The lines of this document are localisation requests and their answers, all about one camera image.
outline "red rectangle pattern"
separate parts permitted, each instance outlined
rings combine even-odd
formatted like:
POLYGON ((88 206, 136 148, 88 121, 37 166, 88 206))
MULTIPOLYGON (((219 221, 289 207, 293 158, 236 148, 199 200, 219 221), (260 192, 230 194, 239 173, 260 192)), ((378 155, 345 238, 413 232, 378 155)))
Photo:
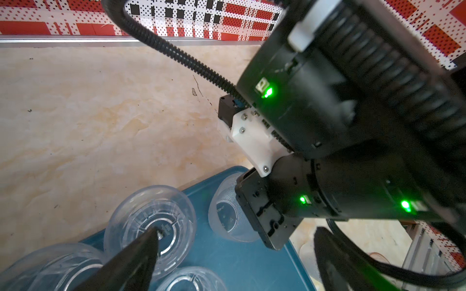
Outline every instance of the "red rectangle pattern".
POLYGON ((86 11, 86 12, 102 12, 105 13, 100 1, 94 0, 68 0, 68 5, 71 10, 86 11))
POLYGON ((453 259, 455 259, 455 261, 461 268, 464 268, 466 266, 465 258, 461 253, 450 253, 450 255, 453 257, 453 259))
POLYGON ((224 17, 223 18, 223 25, 241 27, 241 22, 242 22, 242 20, 237 19, 237 18, 231 18, 231 17, 224 17))
POLYGON ((223 41, 237 41, 238 35, 237 34, 227 34, 222 32, 222 40, 223 41))
POLYGON ((450 14, 456 17, 463 25, 466 25, 466 1, 459 3, 450 11, 450 14))
POLYGON ((45 22, 0 21, 2 34, 50 35, 45 22))
POLYGON ((270 19, 272 19, 272 15, 273 15, 272 12, 268 12, 268 11, 264 11, 264 10, 257 10, 256 17, 270 20, 270 19))
POLYGON ((439 51, 441 51, 445 56, 448 56, 461 47, 435 24, 432 25, 432 27, 422 35, 427 38, 436 48, 438 48, 439 51))
POLYGON ((385 0, 388 5, 395 9, 404 19, 408 19, 417 8, 408 0, 385 0))
POLYGON ((185 35, 185 29, 183 27, 177 27, 177 30, 178 30, 178 36, 185 35))
POLYGON ((111 24, 76 23, 81 35, 115 35, 111 24))
POLYGON ((436 229, 435 227, 433 227, 433 226, 431 226, 431 225, 429 225, 429 227, 431 228, 431 230, 432 230, 432 232, 433 232, 434 234, 442 234, 442 233, 441 233, 438 229, 436 229))
POLYGON ((245 6, 227 3, 225 7, 225 12, 229 12, 229 13, 244 15, 245 11, 246 11, 245 6))
POLYGON ((175 36, 175 28, 167 26, 167 36, 175 36))
POLYGON ((0 0, 2 7, 37 8, 33 0, 0 0))
POLYGON ((266 30, 267 26, 268 26, 268 23, 261 23, 261 22, 254 22, 253 23, 253 29, 266 30))

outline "black cable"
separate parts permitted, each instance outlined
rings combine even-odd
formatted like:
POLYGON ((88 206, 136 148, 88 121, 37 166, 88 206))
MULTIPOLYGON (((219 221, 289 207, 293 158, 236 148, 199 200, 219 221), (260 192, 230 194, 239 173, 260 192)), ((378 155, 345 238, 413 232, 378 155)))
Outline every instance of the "black cable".
MULTIPOLYGON (((390 264, 385 264, 371 258, 362 249, 354 244, 337 226, 335 221, 327 219, 327 224, 332 230, 333 234, 344 241, 344 243, 363 259, 365 259, 370 265, 376 268, 382 274, 388 275, 392 278, 414 284, 419 286, 425 286, 430 288, 457 288, 466 284, 466 269, 462 269, 451 275, 432 276, 421 273, 416 273, 410 270, 399 268, 390 264)), ((446 237, 448 237, 455 245, 460 249, 461 253, 464 254, 466 250, 466 239, 464 236, 459 234, 453 227, 446 223, 432 223, 436 229, 441 231, 446 237)))
POLYGON ((140 42, 196 72, 246 106, 248 105, 230 81, 134 20, 124 9, 126 1, 128 0, 102 0, 105 12, 117 26, 140 42))

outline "green led light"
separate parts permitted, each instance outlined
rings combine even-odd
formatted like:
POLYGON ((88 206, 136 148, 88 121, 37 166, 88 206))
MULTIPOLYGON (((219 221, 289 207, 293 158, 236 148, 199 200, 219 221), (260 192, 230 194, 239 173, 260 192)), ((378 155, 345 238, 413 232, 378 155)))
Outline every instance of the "green led light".
POLYGON ((406 212, 411 212, 411 206, 409 205, 409 202, 404 200, 401 202, 401 206, 404 208, 406 212))
POLYGON ((272 89, 272 87, 270 87, 269 89, 267 89, 267 91, 265 92, 264 96, 262 96, 262 98, 267 98, 273 93, 274 93, 274 90, 272 89))

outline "stacked plastic cups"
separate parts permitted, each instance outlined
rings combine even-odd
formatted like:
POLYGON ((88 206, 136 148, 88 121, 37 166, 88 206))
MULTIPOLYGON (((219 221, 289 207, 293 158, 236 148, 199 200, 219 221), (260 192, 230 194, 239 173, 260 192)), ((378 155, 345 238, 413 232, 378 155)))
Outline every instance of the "stacked plastic cups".
MULTIPOLYGON (((212 230, 223 238, 252 242, 259 235, 242 212, 234 191, 240 175, 235 173, 221 183, 210 204, 208 219, 212 230)), ((104 253, 85 244, 58 244, 37 250, 0 274, 0 290, 72 291, 149 227, 159 230, 151 287, 157 285, 157 291, 227 290, 209 269, 176 269, 192 247, 197 220, 189 198, 163 185, 141 189, 117 207, 105 230, 104 253)))

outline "black square pattern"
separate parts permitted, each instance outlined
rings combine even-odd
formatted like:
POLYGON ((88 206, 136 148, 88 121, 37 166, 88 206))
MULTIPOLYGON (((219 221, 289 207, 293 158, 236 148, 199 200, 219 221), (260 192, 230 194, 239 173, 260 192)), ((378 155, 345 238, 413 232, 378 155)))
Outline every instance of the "black square pattern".
POLYGON ((132 15, 140 15, 139 12, 139 5, 137 4, 130 4, 130 11, 132 15))
POLYGON ((176 18, 184 19, 185 18, 185 11, 184 10, 176 10, 176 18))
POLYGON ((222 8, 223 8, 223 2, 218 1, 217 2, 217 7, 215 8, 215 10, 222 11, 222 8))
POLYGON ((165 8, 165 17, 173 17, 173 9, 165 8))

